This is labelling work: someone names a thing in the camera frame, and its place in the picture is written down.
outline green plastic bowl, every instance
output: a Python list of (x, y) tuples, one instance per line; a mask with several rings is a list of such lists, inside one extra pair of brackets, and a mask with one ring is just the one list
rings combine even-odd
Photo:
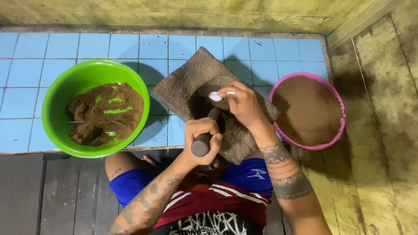
[[(67, 113), (68, 103), (79, 94), (106, 84), (128, 83), (144, 100), (142, 119), (125, 140), (98, 147), (83, 146), (69, 137), (74, 121)], [(116, 153), (136, 139), (144, 128), (150, 111), (150, 96), (141, 77), (130, 67), (108, 60), (91, 60), (77, 64), (62, 73), (49, 87), (42, 104), (42, 124), (48, 138), (63, 152), (81, 158), (99, 158)]]

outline pestle handle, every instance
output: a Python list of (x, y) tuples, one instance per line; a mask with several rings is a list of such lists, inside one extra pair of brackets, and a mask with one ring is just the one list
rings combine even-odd
[[(219, 117), (221, 116), (221, 109), (220, 108), (213, 108), (210, 110), (208, 117), (215, 120), (218, 124)], [(191, 152), (197, 157), (203, 157), (210, 151), (210, 139), (212, 135), (209, 133), (204, 133), (198, 135), (196, 139), (194, 139), (193, 144), (191, 144)]]

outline tattooed arm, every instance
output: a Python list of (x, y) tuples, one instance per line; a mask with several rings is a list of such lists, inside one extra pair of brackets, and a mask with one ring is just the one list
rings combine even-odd
[[(199, 158), (191, 153), (194, 139), (203, 133), (213, 135), (210, 152)], [(198, 165), (209, 165), (219, 152), (222, 135), (210, 118), (188, 121), (184, 129), (184, 151), (150, 182), (116, 218), (110, 235), (148, 234), (157, 223), (182, 179)]]
[(240, 82), (233, 82), (220, 89), (218, 94), (233, 98), (228, 99), (231, 113), (254, 136), (264, 155), (274, 193), (291, 222), (293, 234), (331, 234), (311, 184), (280, 142), (254, 91)]

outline hand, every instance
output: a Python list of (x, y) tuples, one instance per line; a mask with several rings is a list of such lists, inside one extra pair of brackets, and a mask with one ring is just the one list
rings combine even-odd
[(228, 86), (220, 89), (217, 94), (228, 100), (230, 112), (250, 131), (257, 129), (259, 124), (268, 123), (254, 90), (245, 84), (238, 81), (231, 82)]
[[(210, 140), (210, 151), (203, 157), (197, 157), (191, 152), (191, 144), (193, 144), (197, 136), (204, 133), (213, 135)], [(222, 135), (219, 133), (218, 125), (213, 119), (205, 117), (198, 120), (190, 120), (184, 128), (184, 151), (179, 157), (186, 159), (184, 163), (191, 168), (198, 165), (210, 165), (221, 148), (221, 142)]]

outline blue shorts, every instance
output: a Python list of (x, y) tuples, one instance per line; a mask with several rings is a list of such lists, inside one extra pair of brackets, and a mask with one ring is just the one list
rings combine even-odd
[[(125, 207), (155, 177), (152, 171), (133, 169), (118, 175), (109, 183), (109, 187)], [(268, 197), (271, 197), (273, 190), (267, 166), (261, 158), (243, 160), (238, 166), (230, 163), (218, 181), (233, 184), (250, 193), (264, 193)]]

